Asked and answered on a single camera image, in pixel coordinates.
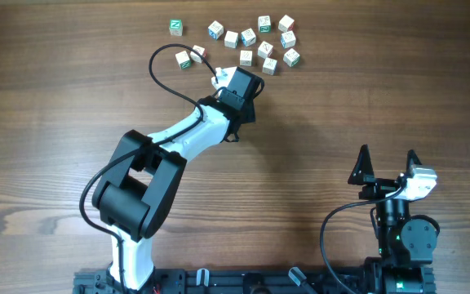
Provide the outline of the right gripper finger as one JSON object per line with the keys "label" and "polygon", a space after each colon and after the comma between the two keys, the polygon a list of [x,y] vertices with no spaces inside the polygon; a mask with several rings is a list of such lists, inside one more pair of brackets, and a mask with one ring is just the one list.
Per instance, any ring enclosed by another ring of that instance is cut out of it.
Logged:
{"label": "right gripper finger", "polygon": [[348,183],[350,185],[373,185],[375,183],[375,174],[368,145],[363,145],[360,148],[356,164],[348,178]]}
{"label": "right gripper finger", "polygon": [[420,166],[421,164],[422,163],[416,155],[416,152],[413,149],[410,149],[406,157],[406,171],[411,172],[413,167]]}

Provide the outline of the wooden block blue H side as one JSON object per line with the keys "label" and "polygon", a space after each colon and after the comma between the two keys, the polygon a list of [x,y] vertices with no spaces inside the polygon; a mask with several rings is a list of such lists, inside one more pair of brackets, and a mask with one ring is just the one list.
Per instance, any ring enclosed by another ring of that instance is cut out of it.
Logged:
{"label": "wooden block blue H side", "polygon": [[262,72],[268,75],[274,75],[277,69],[277,60],[266,58],[263,62]]}

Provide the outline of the wooden block red pattern top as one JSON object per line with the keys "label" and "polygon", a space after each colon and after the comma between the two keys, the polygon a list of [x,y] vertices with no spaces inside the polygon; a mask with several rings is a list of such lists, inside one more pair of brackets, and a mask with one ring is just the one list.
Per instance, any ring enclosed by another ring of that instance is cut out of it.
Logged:
{"label": "wooden block red pattern top", "polygon": [[257,54],[259,57],[266,59],[269,58],[273,53],[273,45],[269,42],[262,41],[259,45]]}

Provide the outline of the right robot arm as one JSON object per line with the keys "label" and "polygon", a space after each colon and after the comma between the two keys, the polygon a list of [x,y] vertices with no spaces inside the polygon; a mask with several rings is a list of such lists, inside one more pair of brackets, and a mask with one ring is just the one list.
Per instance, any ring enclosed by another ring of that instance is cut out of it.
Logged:
{"label": "right robot arm", "polygon": [[429,216],[411,215],[410,204],[424,199],[435,188],[436,172],[410,150],[404,173],[395,180],[378,178],[369,148],[363,145],[348,183],[362,187],[360,199],[375,203],[370,216],[379,245],[379,257],[366,258],[355,289],[359,293],[435,293],[430,265],[440,226]]}

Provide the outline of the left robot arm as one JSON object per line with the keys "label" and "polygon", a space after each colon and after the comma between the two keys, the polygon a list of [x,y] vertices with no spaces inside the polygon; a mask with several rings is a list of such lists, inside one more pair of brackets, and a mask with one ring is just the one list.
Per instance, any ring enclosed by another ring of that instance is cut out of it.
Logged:
{"label": "left robot arm", "polygon": [[215,92],[196,102],[193,112],[166,130],[135,130],[119,141],[92,196],[113,240],[109,273],[123,292],[139,292],[153,276],[153,236],[174,202],[186,165],[238,129],[255,121],[254,100],[264,80],[240,67],[216,70]]}

